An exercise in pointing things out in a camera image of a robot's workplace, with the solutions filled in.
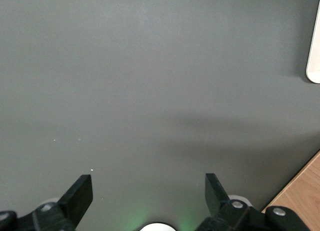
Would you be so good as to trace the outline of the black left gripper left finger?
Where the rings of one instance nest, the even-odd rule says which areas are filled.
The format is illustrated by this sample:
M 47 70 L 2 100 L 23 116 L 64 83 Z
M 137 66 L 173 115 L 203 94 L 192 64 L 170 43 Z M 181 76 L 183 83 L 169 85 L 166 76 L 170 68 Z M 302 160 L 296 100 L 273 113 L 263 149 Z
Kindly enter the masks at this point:
M 93 201 L 92 177 L 81 175 L 54 202 L 41 204 L 29 214 L 18 217 L 13 210 L 0 212 L 2 231 L 74 231 Z

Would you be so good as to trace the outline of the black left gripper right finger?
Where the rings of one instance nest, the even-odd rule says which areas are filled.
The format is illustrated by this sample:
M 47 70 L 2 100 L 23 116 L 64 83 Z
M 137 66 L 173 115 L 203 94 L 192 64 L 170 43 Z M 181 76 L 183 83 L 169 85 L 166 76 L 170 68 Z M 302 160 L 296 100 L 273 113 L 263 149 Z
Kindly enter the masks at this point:
M 240 199 L 231 199 L 214 173 L 205 175 L 205 201 L 210 216 L 197 231 L 308 231 L 291 209 L 270 206 L 264 213 Z

